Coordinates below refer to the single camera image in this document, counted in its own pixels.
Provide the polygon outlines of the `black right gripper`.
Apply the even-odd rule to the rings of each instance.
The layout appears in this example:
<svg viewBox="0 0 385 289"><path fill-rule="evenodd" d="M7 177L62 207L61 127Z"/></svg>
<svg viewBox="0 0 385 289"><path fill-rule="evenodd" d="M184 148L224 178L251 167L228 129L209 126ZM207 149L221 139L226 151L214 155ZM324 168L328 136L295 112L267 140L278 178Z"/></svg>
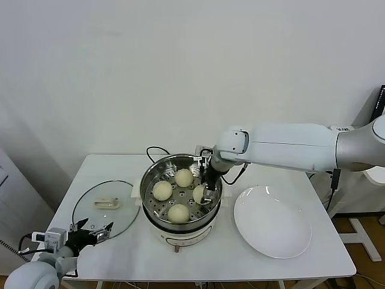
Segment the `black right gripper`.
<svg viewBox="0 0 385 289"><path fill-rule="evenodd" d="M207 205L213 202L213 199L215 198L216 184L222 175L223 172L215 169L211 163L208 164L204 173L206 186L204 186L202 190L200 205Z"/></svg>

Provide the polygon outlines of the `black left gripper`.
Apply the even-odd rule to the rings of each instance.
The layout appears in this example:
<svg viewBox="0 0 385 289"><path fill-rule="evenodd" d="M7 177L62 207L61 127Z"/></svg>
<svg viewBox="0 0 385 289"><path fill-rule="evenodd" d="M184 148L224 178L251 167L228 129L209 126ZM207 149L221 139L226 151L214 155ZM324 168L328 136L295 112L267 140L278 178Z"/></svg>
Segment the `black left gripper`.
<svg viewBox="0 0 385 289"><path fill-rule="evenodd" d="M105 225L103 228L94 230L84 230L82 227L88 222L88 219L79 220L75 224L70 225L70 232L65 246L68 247L73 256L79 256L81 250L86 246L96 245L96 241L105 241L109 239L114 222Z"/></svg>

